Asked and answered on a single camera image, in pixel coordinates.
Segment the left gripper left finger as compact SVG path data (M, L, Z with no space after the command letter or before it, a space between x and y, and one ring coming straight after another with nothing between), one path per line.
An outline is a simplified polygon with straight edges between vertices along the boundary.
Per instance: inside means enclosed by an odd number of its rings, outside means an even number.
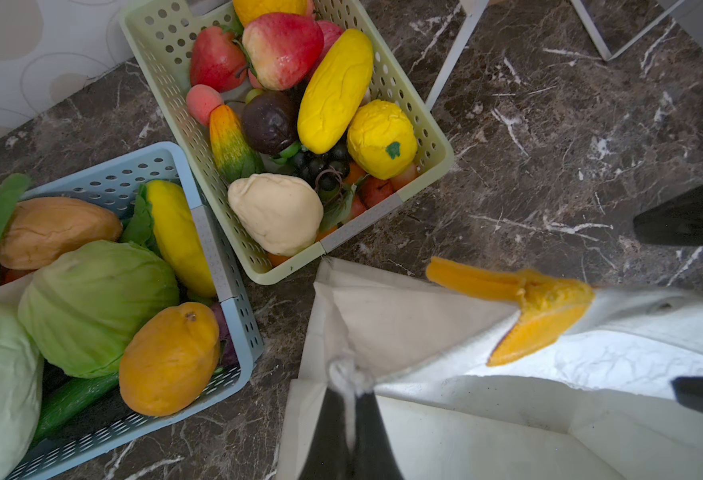
M299 480L344 480L349 473L345 399L328 389Z

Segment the white grocery bag yellow handles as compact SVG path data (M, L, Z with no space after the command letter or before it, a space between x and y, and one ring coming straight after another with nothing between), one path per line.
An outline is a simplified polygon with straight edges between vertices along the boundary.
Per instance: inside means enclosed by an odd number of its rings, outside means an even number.
M435 258L427 279L320 264L277 476L299 479L328 389L373 392L403 479L703 479L703 295Z

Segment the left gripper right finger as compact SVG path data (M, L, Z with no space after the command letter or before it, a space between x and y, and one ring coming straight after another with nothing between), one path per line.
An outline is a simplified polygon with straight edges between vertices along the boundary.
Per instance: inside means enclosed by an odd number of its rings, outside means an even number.
M351 478L355 480L403 480L377 397L365 393L355 402L355 443L351 454Z

